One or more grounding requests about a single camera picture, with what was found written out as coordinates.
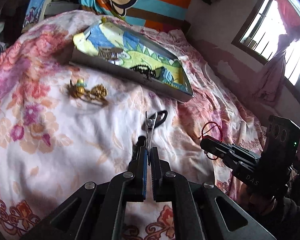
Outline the thin wire hoop hair clip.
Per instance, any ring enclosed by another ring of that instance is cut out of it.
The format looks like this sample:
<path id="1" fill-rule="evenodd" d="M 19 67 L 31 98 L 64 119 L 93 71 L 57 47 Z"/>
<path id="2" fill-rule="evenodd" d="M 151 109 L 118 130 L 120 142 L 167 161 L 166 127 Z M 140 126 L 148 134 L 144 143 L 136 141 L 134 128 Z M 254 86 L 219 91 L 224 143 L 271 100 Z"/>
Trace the thin wire hoop hair clip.
<path id="1" fill-rule="evenodd" d="M 146 132 L 146 146 L 148 152 L 150 152 L 150 149 L 152 148 L 154 130 L 166 121 L 167 116 L 168 111 L 166 110 L 155 112 L 150 116 L 147 112 L 145 113 L 145 122 L 142 129 Z"/>

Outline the blue wrist watch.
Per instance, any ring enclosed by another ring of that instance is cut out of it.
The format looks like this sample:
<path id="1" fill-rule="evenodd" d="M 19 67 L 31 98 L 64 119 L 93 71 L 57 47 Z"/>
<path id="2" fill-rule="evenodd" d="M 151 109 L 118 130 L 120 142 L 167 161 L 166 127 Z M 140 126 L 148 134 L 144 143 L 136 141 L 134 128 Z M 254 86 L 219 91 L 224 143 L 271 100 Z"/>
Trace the blue wrist watch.
<path id="1" fill-rule="evenodd" d="M 155 70 L 155 77 L 161 82 L 181 83 L 179 76 L 178 68 L 159 67 Z"/>

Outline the grey hair claw clip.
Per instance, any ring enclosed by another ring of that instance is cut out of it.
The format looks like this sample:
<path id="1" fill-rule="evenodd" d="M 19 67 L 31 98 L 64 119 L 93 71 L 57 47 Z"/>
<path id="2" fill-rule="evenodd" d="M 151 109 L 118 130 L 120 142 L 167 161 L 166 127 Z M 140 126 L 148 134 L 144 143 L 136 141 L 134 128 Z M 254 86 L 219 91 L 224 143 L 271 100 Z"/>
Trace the grey hair claw clip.
<path id="1" fill-rule="evenodd" d="M 120 60 L 120 56 L 123 53 L 122 48 L 117 47 L 98 47 L 98 57 L 112 63 L 116 63 Z"/>

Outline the pink window curtain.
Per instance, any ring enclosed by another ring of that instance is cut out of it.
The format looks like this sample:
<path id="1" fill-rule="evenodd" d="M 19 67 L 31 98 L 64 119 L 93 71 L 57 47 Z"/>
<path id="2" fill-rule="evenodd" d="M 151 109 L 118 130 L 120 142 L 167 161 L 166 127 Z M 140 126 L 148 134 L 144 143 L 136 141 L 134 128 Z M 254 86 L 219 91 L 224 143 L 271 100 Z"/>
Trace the pink window curtain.
<path id="1" fill-rule="evenodd" d="M 300 41 L 300 16 L 289 0 L 277 0 L 279 15 L 286 33 L 279 35 L 277 51 L 256 74 L 252 95 L 261 103 L 275 106 L 281 95 L 286 70 L 286 50 Z"/>

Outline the pink floral bed quilt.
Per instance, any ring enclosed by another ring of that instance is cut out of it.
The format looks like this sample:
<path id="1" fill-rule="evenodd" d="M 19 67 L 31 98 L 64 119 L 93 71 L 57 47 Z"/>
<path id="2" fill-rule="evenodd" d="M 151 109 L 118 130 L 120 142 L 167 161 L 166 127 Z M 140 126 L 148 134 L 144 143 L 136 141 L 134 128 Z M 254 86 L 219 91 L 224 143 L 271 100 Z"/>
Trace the pink floral bed quilt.
<path id="1" fill-rule="evenodd" d="M 87 181 L 98 184 L 125 171 L 142 135 L 145 113 L 165 109 L 154 132 L 160 158 L 188 180 L 214 181 L 236 199 L 240 182 L 199 145 L 206 123 L 213 137 L 260 153 L 261 124 L 215 76 L 179 31 L 132 30 L 176 55 L 194 97 L 187 103 L 158 95 L 98 70 L 69 65 L 77 33 L 99 17 L 74 10 L 40 22 L 0 55 L 0 233 L 19 239 Z M 86 90 L 102 84 L 105 101 Z"/>

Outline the barred window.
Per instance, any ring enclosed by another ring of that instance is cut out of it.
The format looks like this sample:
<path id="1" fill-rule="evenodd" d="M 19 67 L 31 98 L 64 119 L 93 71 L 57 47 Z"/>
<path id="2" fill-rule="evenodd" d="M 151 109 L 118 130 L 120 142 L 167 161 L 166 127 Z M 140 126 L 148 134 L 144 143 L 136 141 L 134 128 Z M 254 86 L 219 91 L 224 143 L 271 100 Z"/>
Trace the barred window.
<path id="1" fill-rule="evenodd" d="M 300 7 L 296 5 L 296 0 L 289 1 L 300 16 Z M 264 66 L 277 51 L 279 35 L 285 33 L 277 0 L 257 0 L 232 44 Z M 287 80 L 291 86 L 300 89 L 300 41 L 290 44 L 286 50 L 285 59 L 284 80 Z"/>

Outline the grey tray with dinosaur towel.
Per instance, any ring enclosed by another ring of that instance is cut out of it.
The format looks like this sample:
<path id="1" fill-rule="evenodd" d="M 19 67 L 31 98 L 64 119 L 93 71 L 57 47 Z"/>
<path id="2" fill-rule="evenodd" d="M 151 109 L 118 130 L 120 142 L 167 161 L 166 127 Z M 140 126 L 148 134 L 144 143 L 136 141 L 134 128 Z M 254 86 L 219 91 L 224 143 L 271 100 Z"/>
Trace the grey tray with dinosaur towel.
<path id="1" fill-rule="evenodd" d="M 103 18 L 76 34 L 72 40 L 72 63 L 137 82 L 180 102 L 193 98 L 192 87 L 179 58 L 137 31 Z M 122 48 L 120 60 L 112 63 L 98 57 L 99 46 Z M 156 79 L 155 70 L 159 67 L 178 68 L 181 83 Z"/>

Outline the striped monkey blanket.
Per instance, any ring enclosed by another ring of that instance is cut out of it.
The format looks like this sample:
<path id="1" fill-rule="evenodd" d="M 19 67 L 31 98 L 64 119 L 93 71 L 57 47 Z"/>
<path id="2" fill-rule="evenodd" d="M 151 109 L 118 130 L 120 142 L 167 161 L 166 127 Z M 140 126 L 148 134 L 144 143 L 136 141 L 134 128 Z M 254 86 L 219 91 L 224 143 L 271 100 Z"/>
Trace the striped monkey blanket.
<path id="1" fill-rule="evenodd" d="M 188 27 L 185 21 L 192 0 L 79 0 L 82 9 L 117 17 L 132 25 L 169 32 Z"/>

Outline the blue dotted wardrobe curtain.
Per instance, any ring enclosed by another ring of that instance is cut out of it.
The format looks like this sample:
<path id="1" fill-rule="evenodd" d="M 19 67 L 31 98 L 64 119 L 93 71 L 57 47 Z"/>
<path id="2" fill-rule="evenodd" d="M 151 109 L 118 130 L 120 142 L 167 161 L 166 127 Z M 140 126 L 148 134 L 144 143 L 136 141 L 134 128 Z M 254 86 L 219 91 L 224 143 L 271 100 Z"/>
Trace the blue dotted wardrobe curtain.
<path id="1" fill-rule="evenodd" d="M 39 22 L 44 2 L 45 0 L 30 0 L 23 22 L 22 33 L 27 32 Z"/>

